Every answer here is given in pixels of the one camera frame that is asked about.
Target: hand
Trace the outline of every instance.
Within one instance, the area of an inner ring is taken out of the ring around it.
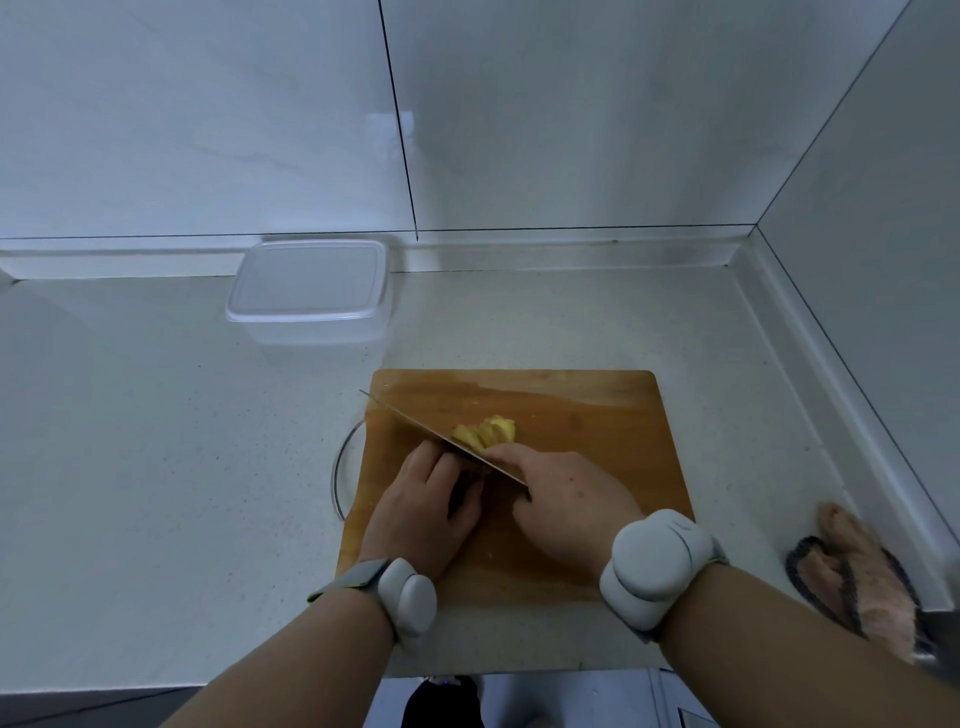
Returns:
[[[623,483],[578,452],[537,452],[511,443],[487,448],[484,456],[523,471],[531,499],[516,500],[514,520],[534,546],[597,580],[616,534],[643,518]]]
[[[357,561],[403,558],[436,581],[480,520],[483,481],[473,483],[463,505],[446,516],[457,477],[468,468],[438,443],[420,443],[373,509]]]

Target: clear plastic container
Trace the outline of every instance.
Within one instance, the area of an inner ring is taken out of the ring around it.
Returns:
[[[261,344],[352,344],[383,336],[392,307],[383,243],[284,240],[247,251],[227,318]]]

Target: wooden cutting board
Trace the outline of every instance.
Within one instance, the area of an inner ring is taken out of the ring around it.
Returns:
[[[644,513],[673,508],[693,518],[657,380],[651,372],[593,370],[403,370],[373,375],[371,393],[438,432],[491,415],[516,420],[516,440],[576,450],[619,478]],[[356,498],[344,524],[337,573],[356,562],[373,508],[421,430],[371,402]],[[437,585],[441,605],[599,599],[592,579],[557,564],[520,533],[512,516],[522,488],[487,478],[483,517]]]

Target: knife blade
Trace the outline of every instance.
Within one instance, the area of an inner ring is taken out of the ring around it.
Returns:
[[[374,395],[372,395],[370,392],[366,392],[366,391],[364,391],[364,390],[362,390],[362,389],[360,390],[360,392],[361,392],[361,394],[367,395],[367,397],[369,397],[369,398],[370,398],[372,401],[374,401],[375,403],[379,404],[379,405],[380,405],[381,407],[383,407],[384,409],[387,409],[387,410],[390,410],[391,412],[393,412],[393,413],[394,413],[395,415],[397,415],[401,420],[404,420],[404,421],[410,423],[411,425],[414,425],[414,426],[418,427],[419,429],[427,432],[431,437],[434,437],[434,438],[436,438],[436,439],[438,439],[438,440],[443,440],[445,443],[447,443],[447,444],[450,445],[451,447],[456,448],[457,450],[459,450],[459,451],[462,452],[462,453],[465,453],[466,455],[468,455],[468,456],[469,456],[470,458],[472,458],[473,460],[479,460],[481,463],[483,463],[484,465],[487,465],[487,466],[493,468],[493,469],[496,470],[498,473],[503,473],[504,475],[506,475],[507,477],[509,477],[511,480],[514,480],[515,482],[517,482],[517,483],[519,483],[520,485],[522,485],[524,488],[527,487],[527,484],[524,483],[523,480],[521,480],[519,477],[517,477],[516,475],[514,475],[514,474],[511,473],[510,471],[506,471],[506,470],[504,470],[503,468],[501,468],[500,466],[495,465],[495,464],[492,463],[490,460],[488,460],[487,458],[485,458],[483,455],[478,455],[476,452],[474,452],[474,451],[471,450],[470,448],[467,448],[466,446],[461,445],[461,444],[458,443],[456,440],[454,440],[454,439],[452,439],[452,438],[449,438],[449,437],[447,437],[447,436],[445,436],[445,435],[440,434],[440,433],[439,433],[437,430],[435,430],[433,427],[431,427],[431,426],[429,426],[429,425],[425,425],[425,424],[422,423],[420,420],[418,420],[416,417],[411,417],[410,415],[408,415],[408,414],[407,414],[406,412],[404,412],[403,410],[399,410],[399,409],[397,409],[396,407],[392,406],[391,404],[387,404],[387,402],[385,402],[385,401],[378,400],[378,399],[377,399]]]

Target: white countertop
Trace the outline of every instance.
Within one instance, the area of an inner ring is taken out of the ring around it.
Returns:
[[[784,553],[843,495],[726,267],[395,284],[389,340],[329,350],[258,348],[230,279],[0,294],[0,692],[202,684],[297,614],[381,366],[653,371],[698,521],[791,592]],[[462,609],[391,674],[660,661],[598,604]]]

